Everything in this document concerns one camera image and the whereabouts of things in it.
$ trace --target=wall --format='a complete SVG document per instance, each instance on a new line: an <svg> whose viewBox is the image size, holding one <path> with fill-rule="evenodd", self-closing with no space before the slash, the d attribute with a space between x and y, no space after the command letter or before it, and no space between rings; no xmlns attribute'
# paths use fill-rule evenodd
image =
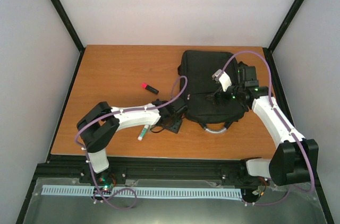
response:
<svg viewBox="0 0 340 224"><path fill-rule="evenodd" d="M340 0L305 0L274 59L297 128L319 144L318 174L340 223Z"/></svg>
<svg viewBox="0 0 340 224"><path fill-rule="evenodd" d="M294 0L61 0L84 44L268 46Z"/></svg>
<svg viewBox="0 0 340 224"><path fill-rule="evenodd" d="M45 162L78 52L49 0L0 0L0 223Z"/></svg>

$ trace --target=table top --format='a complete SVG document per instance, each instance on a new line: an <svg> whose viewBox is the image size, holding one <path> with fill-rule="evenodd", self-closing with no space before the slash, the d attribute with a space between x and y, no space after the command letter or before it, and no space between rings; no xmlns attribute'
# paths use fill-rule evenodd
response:
<svg viewBox="0 0 340 224"><path fill-rule="evenodd" d="M222 46L108 46L86 47L65 113L58 129L51 154L83 154L73 141L77 122L97 103L133 107L157 98L168 100L184 51L209 50L236 53L252 50L263 55L261 47ZM237 61L254 65L260 85L268 86L265 64L253 54L240 54ZM158 95L143 89L147 83L159 90ZM221 124L210 125L218 129ZM106 151L108 156L162 157L194 159L271 158L274 143L265 126L253 111L245 113L223 134L205 132L199 124L184 119L178 134L162 131L137 137L143 126L126 128L115 133Z"/></svg>

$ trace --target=marker with red cap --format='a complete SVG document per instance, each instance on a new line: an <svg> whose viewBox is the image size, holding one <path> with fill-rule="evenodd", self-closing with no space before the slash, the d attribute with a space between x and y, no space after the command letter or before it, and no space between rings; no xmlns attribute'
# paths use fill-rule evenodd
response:
<svg viewBox="0 0 340 224"><path fill-rule="evenodd" d="M150 91L150 92L152 92L153 94L156 94L156 95L159 93L158 90L151 87L150 85L147 85L146 83L142 83L142 88L144 88L144 89L146 89L146 90L148 90L148 91Z"/></svg>

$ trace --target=black metal frame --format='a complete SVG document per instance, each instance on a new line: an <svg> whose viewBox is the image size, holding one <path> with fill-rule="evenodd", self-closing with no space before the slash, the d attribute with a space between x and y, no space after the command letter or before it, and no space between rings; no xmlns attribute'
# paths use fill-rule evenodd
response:
<svg viewBox="0 0 340 224"><path fill-rule="evenodd" d="M281 26L279 27L277 33L275 34L270 46L268 48L263 48L263 53L265 55L266 61L271 70L273 88L276 95L278 105L280 106L282 112L286 117L293 123L291 113L283 92L283 88L276 70L275 62L273 59L273 52L281 40L283 34L287 30L288 26L292 22L295 14L299 10L304 0L295 0L292 4L290 10L288 11L285 19L283 20ZM58 120L57 128L53 136L53 142L56 137L64 110L69 99L74 80L77 76L79 66L81 64L82 57L84 55L85 48L82 45L77 32L75 31L68 15L65 12L60 0L51 0L56 11L58 12L60 18L65 24L71 38L74 41L80 55L76 65L76 69L72 76L72 81L69 90L66 95L65 103ZM255 184L245 185L239 183L235 180L235 177L229 177L225 174L230 174L232 170L242 169L242 162L239 160L235 161L218 161L218 160L182 160L182 159L153 159L153 158L114 158L109 157L109 162L114 163L115 173L118 174L117 177L122 179L124 182L126 178L146 178L146 179L202 179L202 180L217 180L224 185L232 183L240 188L254 187ZM84 156L60 156L51 155L50 151L48 153L48 158L46 163L38 164L36 172L33 176L32 182L30 184L29 190L27 192L26 198L24 200L22 209L18 216L17 223L23 223L24 217L32 197L32 192L36 184L36 180L39 177L78 177L81 178L80 173L86 168L85 157ZM334 223L332 214L329 210L324 192L321 187L319 177L316 176L316 191L318 193L322 209L325 213L325 217L328 223Z"/></svg>

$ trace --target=wooden table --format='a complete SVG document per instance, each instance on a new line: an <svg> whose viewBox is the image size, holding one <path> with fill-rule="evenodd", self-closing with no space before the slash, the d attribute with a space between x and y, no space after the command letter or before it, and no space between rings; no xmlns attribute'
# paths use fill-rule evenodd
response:
<svg viewBox="0 0 340 224"><path fill-rule="evenodd" d="M188 49L231 53L253 50L263 55L261 47L87 46L51 154L83 154L73 142L77 133L76 124L101 101L116 107L133 107L156 98L168 100L171 87L178 77L177 67L182 54ZM268 85L267 69L258 57L241 54L237 61L256 66L260 85ZM157 88L159 94L156 96L143 89L142 82ZM219 135L209 134L197 123L186 119L178 134L169 131L147 133L142 141L138 141L141 130L142 126L137 126L118 131L106 148L107 155L243 159L271 158L275 152L269 133L252 111L245 113L239 122Z"/></svg>

